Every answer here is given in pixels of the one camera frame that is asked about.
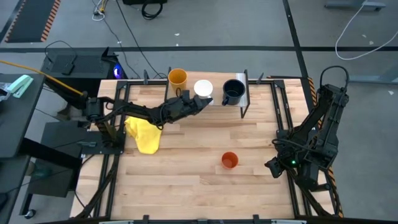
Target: black floor mat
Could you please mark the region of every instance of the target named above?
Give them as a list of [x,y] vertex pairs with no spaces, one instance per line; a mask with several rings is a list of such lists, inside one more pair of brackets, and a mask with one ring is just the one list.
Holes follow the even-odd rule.
[[45,42],[60,0],[25,0],[11,25],[7,43]]

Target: yellow towel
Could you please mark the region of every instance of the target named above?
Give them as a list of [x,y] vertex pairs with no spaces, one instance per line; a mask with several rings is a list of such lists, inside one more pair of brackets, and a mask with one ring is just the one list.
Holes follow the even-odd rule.
[[139,152],[153,154],[159,148],[162,131],[147,120],[129,117],[124,121],[127,133],[136,140]]

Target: black mug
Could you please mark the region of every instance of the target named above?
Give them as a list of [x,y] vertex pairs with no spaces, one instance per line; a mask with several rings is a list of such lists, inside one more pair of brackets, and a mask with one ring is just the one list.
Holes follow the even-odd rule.
[[241,97],[244,95],[246,88],[239,80],[228,80],[224,83],[223,90],[223,106],[225,106],[238,104],[241,101]]

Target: white cable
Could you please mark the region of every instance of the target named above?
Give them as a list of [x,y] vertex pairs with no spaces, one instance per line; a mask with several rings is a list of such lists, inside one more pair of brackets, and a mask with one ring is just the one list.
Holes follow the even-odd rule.
[[367,3],[367,1],[368,1],[368,0],[365,0],[365,1],[362,3],[361,8],[359,8],[358,12],[356,12],[356,14],[349,20],[349,22],[347,23],[347,26],[343,29],[341,35],[339,36],[339,38],[338,38],[337,41],[336,41],[336,44],[335,44],[335,52],[336,52],[337,57],[340,58],[340,59],[342,59],[342,60],[354,60],[354,59],[358,59],[358,58],[360,58],[360,57],[363,57],[363,56],[365,56],[365,55],[368,55],[368,54],[370,54],[370,53],[373,53],[373,52],[379,50],[380,48],[386,46],[387,44],[390,44],[390,42],[391,42],[392,40],[394,40],[394,38],[396,38],[397,35],[398,35],[398,31],[397,31],[396,34],[395,34],[389,41],[387,41],[385,44],[381,45],[380,47],[378,47],[378,48],[376,48],[376,49],[374,49],[374,50],[371,50],[371,51],[369,51],[369,52],[366,52],[365,54],[359,55],[359,56],[357,56],[357,57],[353,57],[353,58],[343,58],[342,56],[340,56],[340,55],[338,54],[338,52],[337,52],[337,44],[338,44],[338,42],[340,41],[341,37],[344,35],[344,33],[346,32],[346,29],[347,29],[348,26],[351,24],[351,22],[352,22],[353,19],[356,17],[356,15],[358,15],[358,13],[361,12],[362,8],[365,6],[365,4]]
[[[101,4],[102,1],[103,1],[103,0],[99,0],[98,3],[97,3],[97,5],[96,5],[96,6],[94,7],[94,9],[93,9],[93,17],[92,17],[92,19],[93,19],[94,21],[102,21],[103,19],[105,19],[105,14],[103,14],[100,10],[98,10],[98,6],[100,6],[100,4]],[[102,18],[100,18],[100,19],[94,19],[95,13],[98,13],[99,15],[101,15]]]

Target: concrete floor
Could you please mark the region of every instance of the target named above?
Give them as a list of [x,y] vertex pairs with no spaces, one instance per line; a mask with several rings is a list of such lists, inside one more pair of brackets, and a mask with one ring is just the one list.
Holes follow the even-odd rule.
[[[341,46],[378,46],[390,39],[397,30],[398,2],[380,0],[387,7],[380,12],[364,12],[353,22],[342,38]],[[353,11],[327,10],[325,0],[289,0],[298,39],[304,47],[332,47]],[[16,0],[0,1],[0,27],[2,27]],[[293,46],[282,1],[271,0],[169,0],[158,19],[146,21],[141,13],[130,6],[121,5],[137,41],[147,47],[263,45]],[[64,40],[73,47],[118,47],[117,40],[104,22],[91,20],[93,3],[90,0],[62,1],[49,38],[44,43],[7,44],[0,48],[42,48],[55,40]],[[135,47],[126,29],[115,1],[106,8],[106,20],[119,36],[124,47]],[[395,39],[391,46],[398,46]],[[343,52],[344,56],[363,52]],[[167,67],[215,72],[241,72],[249,70],[251,78],[262,72],[266,75],[301,76],[294,51],[202,51],[202,52],[146,52],[158,72]],[[154,72],[138,52],[126,53],[130,65],[137,71]],[[124,65],[123,55],[120,58]],[[398,52],[376,52],[353,61],[342,61],[334,52],[304,52],[308,74],[318,87],[321,71],[330,65],[345,66],[352,75],[379,75],[396,65]],[[0,58],[40,68],[43,53],[0,53]],[[26,71],[0,65],[0,73],[26,73]],[[339,70],[331,71],[325,82],[343,83]],[[335,177],[346,217],[398,220],[398,168],[396,158],[398,140],[395,135],[398,120],[398,86],[349,85],[350,102],[344,113],[338,136],[339,154],[334,163]],[[37,107],[46,113],[55,112],[64,102],[54,93],[43,91]],[[46,122],[53,118],[35,111],[26,136],[41,140]],[[73,195],[67,198],[34,197],[32,208],[38,214],[25,220],[17,213],[25,188],[10,223],[39,223],[68,218]]]

